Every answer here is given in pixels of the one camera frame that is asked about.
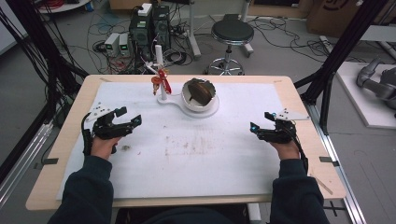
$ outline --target human arm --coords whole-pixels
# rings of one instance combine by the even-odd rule
[[[273,182],[271,224],[329,223],[318,183],[306,175],[297,146],[293,141],[271,145],[281,159],[279,178]]]
[[[119,138],[93,138],[91,156],[64,185],[62,204],[49,223],[110,223],[113,186],[109,181],[112,165],[107,160]]]

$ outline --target power supply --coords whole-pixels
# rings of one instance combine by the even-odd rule
[[[120,34],[111,34],[105,42],[105,47],[109,57],[117,57],[120,53]]]
[[[120,34],[120,53],[123,57],[131,56],[131,48],[129,44],[129,35]]]

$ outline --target gray floor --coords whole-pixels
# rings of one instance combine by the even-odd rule
[[[76,9],[57,14],[57,22],[64,39],[71,46],[73,57],[90,74],[99,74],[106,69],[106,60],[103,56],[98,56],[101,59],[101,65],[97,56],[92,53],[88,54],[88,51],[83,49],[92,49],[95,41],[106,39],[105,35],[94,35],[98,34],[98,31],[106,31],[97,23],[120,22],[119,26],[114,27],[114,32],[117,32],[127,28],[129,25],[127,19],[127,14],[114,14],[109,10],[106,2],[91,13]],[[196,27],[204,25],[197,31],[197,34],[209,34],[211,20],[209,17],[196,19]],[[286,28],[298,34],[300,39],[297,43],[300,45],[305,45],[308,40],[318,41],[317,35],[306,32],[304,21],[287,21]],[[246,75],[288,76],[293,81],[297,81],[316,72],[322,63],[296,53],[290,48],[279,48],[268,43],[270,41],[279,46],[289,46],[291,40],[292,37],[281,30],[267,30],[263,32],[263,35],[256,31],[251,42],[254,53],[247,58],[244,51],[234,49],[233,57],[245,66]],[[337,39],[330,38],[330,41],[336,43]],[[224,45],[207,35],[198,35],[197,42],[202,52],[201,59],[192,61],[186,66],[171,66],[172,75],[201,75],[209,63],[221,57],[226,49]],[[373,47],[372,44],[374,45],[374,43],[360,42],[351,52],[348,60],[356,62],[353,58],[356,57],[369,62],[375,55],[381,55],[385,63],[395,63],[382,49]],[[308,48],[297,50],[322,62],[326,59],[324,56],[314,55]],[[0,131],[2,146],[0,162],[3,162],[45,103],[44,84],[18,47],[12,48],[0,57],[0,92],[3,105],[0,107],[2,114],[0,124],[3,127]],[[394,189],[396,178],[393,171],[396,168],[396,138],[394,137],[396,131],[366,128],[337,78],[334,79],[332,87],[329,133],[367,223],[394,222],[396,220],[394,212],[396,211],[396,190]],[[55,136],[51,137],[35,161],[40,160],[44,149],[54,138]],[[39,170],[34,169],[33,164],[31,167],[0,210],[2,223],[45,223],[53,213],[53,211],[27,211],[24,206],[39,175]],[[334,206],[343,207],[340,201],[333,201],[333,203]],[[325,206],[330,206],[330,202],[325,202]],[[262,220],[269,221],[270,204],[262,203],[261,211]],[[331,223],[350,222],[345,211],[337,211],[336,216],[330,210],[326,213]]]

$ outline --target white bowl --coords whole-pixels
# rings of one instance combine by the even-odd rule
[[[190,100],[191,93],[189,91],[189,85],[191,83],[194,83],[194,82],[204,83],[204,85],[209,88],[209,91],[212,94],[212,98],[211,98],[211,100],[209,101],[209,103],[207,105],[202,105],[202,104],[200,104],[199,102],[197,102],[194,99]],[[186,83],[184,83],[183,89],[181,90],[181,95],[182,95],[182,98],[183,98],[184,105],[189,110],[192,110],[192,111],[195,111],[195,112],[204,112],[204,111],[210,109],[213,106],[213,104],[215,103],[214,99],[216,97],[216,89],[215,89],[215,86],[213,86],[213,84],[210,81],[208,81],[206,79],[201,79],[201,78],[194,77],[190,81],[187,81]]]

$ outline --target bowl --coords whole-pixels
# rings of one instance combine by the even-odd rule
[[[216,89],[209,80],[194,77],[184,83],[181,95],[189,110],[205,112],[215,103]]]

